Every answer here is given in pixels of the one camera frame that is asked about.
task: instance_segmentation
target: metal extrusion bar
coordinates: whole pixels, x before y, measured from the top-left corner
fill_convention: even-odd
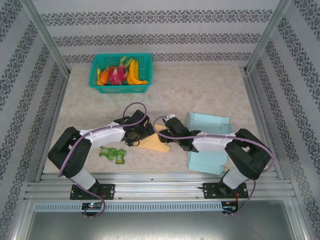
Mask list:
[[[212,201],[204,199],[203,183],[219,182],[220,177],[206,173],[111,173],[95,174],[102,184],[115,184],[113,202],[189,202]],[[253,201],[296,199],[290,180],[278,180],[277,173],[263,173],[256,181]],[[69,179],[58,179],[57,175],[42,176],[41,182],[30,182],[23,201],[25,202],[72,202],[69,199],[72,183]],[[250,192],[253,182],[247,182]],[[215,199],[215,201],[232,201]]]
[[[290,3],[291,0],[280,0],[278,5],[276,6],[266,28],[264,29],[263,34],[261,35],[258,43],[256,44],[256,47],[254,48],[248,60],[247,65],[245,66],[246,73],[251,73],[251,71],[254,69],[261,53],[265,49],[267,43],[269,42],[269,39],[277,28],[278,23],[280,22]]]
[[[33,202],[23,202],[17,223],[13,229],[12,235],[8,238],[11,240],[25,240],[27,239],[27,234],[32,221],[36,204]]]
[[[260,137],[262,138],[261,140],[263,141],[263,143],[271,150],[271,152],[276,157],[276,161],[275,161],[275,165],[274,165],[275,170],[278,175],[278,178],[283,180],[285,178],[282,174],[282,171],[281,171],[281,168],[279,165],[279,160],[277,159],[277,155],[275,154],[276,151],[274,149],[274,145],[272,143],[262,109],[259,105],[258,96],[257,96],[257,93],[254,89],[252,79],[251,79],[250,75],[247,75],[245,73],[242,74],[242,78],[243,78],[245,90],[246,90],[246,93],[247,93],[247,96],[248,96],[248,99],[250,102],[250,106],[252,109],[252,113],[253,113],[253,117],[255,120],[255,124],[256,124],[256,128],[258,130],[258,133],[259,133]]]
[[[47,158],[48,158],[47,156],[48,156],[48,153],[49,153],[49,150],[50,150],[50,145],[51,145],[52,138],[54,136],[56,125],[57,125],[57,122],[58,122],[60,109],[61,109],[64,97],[65,97],[68,80],[69,80],[69,77],[65,76],[65,80],[64,80],[63,87],[62,87],[62,90],[61,90],[62,92],[61,92],[60,97],[58,99],[58,104],[57,104],[57,107],[55,109],[54,117],[53,117],[53,120],[52,120],[52,125],[51,125],[51,128],[49,130],[48,141],[46,142],[45,148],[43,150],[42,159],[40,160],[39,168],[38,168],[38,171],[37,171],[36,176],[35,176],[35,180],[34,180],[35,182],[40,182],[40,179],[41,179],[41,176],[42,176],[42,172],[43,172],[43,170],[45,168],[45,164],[46,164],[46,161],[47,161]]]
[[[298,201],[291,199],[283,202],[295,239],[310,240],[311,237],[309,235]]]
[[[23,8],[28,13],[29,17],[31,18],[33,24],[35,25],[36,29],[38,30],[39,34],[41,35],[44,43],[50,50],[54,60],[58,64],[60,70],[63,72],[64,76],[69,76],[70,69],[60,53],[54,38],[51,36],[44,20],[42,19],[41,15],[39,14],[35,4],[32,0],[21,0],[21,4]]]

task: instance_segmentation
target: wall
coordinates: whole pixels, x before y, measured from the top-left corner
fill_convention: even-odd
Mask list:
[[[152,53],[156,65],[245,66],[279,0],[35,0],[65,60]]]
[[[293,0],[251,77],[282,171],[320,239],[320,1]]]
[[[0,0],[0,240],[32,182],[64,76],[18,0]]]

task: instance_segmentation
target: aluminum frame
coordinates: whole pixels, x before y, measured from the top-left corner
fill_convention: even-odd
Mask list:
[[[94,177],[100,183],[116,185],[114,200],[107,203],[213,203],[234,199],[204,199],[202,183],[218,182],[222,175],[197,172],[181,173],[97,173]],[[310,236],[302,217],[296,194],[290,180],[278,179],[276,170],[263,173],[256,181],[256,190],[251,201],[282,200],[296,240],[309,240]],[[32,221],[37,204],[41,203],[85,203],[90,201],[70,200],[72,183],[56,174],[43,174],[41,182],[30,182],[23,197],[19,222],[12,240],[24,240]],[[253,182],[247,183],[248,191]]]
[[[246,72],[251,73],[254,69],[258,59],[260,58],[261,53],[265,49],[269,39],[277,28],[278,23],[280,22],[282,16],[287,10],[291,0],[280,0],[278,5],[276,6],[267,26],[265,27],[263,34],[261,35],[258,43],[256,44],[248,63],[245,66]]]
[[[57,126],[59,113],[60,113],[60,110],[61,110],[61,107],[62,107],[62,103],[63,103],[64,98],[65,98],[68,82],[69,82],[69,76],[65,76],[64,83],[63,83],[62,90],[61,90],[61,94],[60,94],[60,97],[58,99],[58,103],[57,103],[57,106],[56,106],[54,117],[52,119],[52,125],[51,125],[52,127],[49,129],[48,141],[47,141],[47,143],[46,143],[46,145],[44,147],[44,150],[43,150],[44,154],[42,155],[42,159],[40,160],[38,171],[37,171],[37,173],[35,175],[34,181],[37,182],[37,183],[40,182],[41,176],[42,176],[42,172],[43,172],[43,170],[45,168],[45,164],[46,164],[46,161],[47,161],[47,158],[48,158],[47,156],[48,156],[48,153],[50,151],[52,138],[54,137],[55,129],[56,129],[56,126]]]
[[[53,56],[54,60],[58,64],[60,70],[62,71],[64,76],[69,76],[70,69],[68,64],[66,63],[64,57],[62,56],[61,52],[58,49],[58,46],[51,36],[44,20],[42,19],[41,15],[39,14],[35,4],[32,0],[21,0],[20,1],[23,8],[31,18],[33,24],[35,25],[36,29],[38,30],[39,34],[41,35],[44,43],[48,47],[51,55]]]

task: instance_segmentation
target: plastic basket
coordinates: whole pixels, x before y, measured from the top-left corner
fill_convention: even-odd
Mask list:
[[[123,85],[111,85],[104,86],[97,85],[97,70],[101,69],[101,72],[109,66],[118,66],[120,59],[127,56],[127,60],[134,58],[139,63],[139,79],[147,80],[147,85],[128,85],[127,81]],[[94,57],[89,86],[97,89],[101,94],[126,94],[126,93],[145,93],[148,87],[152,83],[152,56],[149,53],[119,53],[119,54],[98,54]]]

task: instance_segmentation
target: light blue box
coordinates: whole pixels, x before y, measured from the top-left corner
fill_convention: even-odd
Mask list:
[[[188,158],[191,162],[196,164],[205,164],[211,166],[221,166],[226,164],[228,156],[226,153],[201,151],[201,152],[188,152]]]
[[[205,165],[205,164],[200,164],[196,162],[187,162],[188,169],[202,172],[202,173],[208,173],[208,174],[221,174],[224,170],[223,166],[211,166],[211,165]]]
[[[186,120],[186,127],[190,130],[200,130],[209,134],[230,134],[232,133],[232,125],[229,124],[229,117],[213,116],[200,113],[190,112]],[[224,165],[228,161],[226,153],[201,151],[189,152],[188,169],[210,173],[221,174]]]
[[[192,130],[200,130],[208,134],[230,134],[232,125],[229,117],[213,116],[190,112],[186,119],[186,127]]]

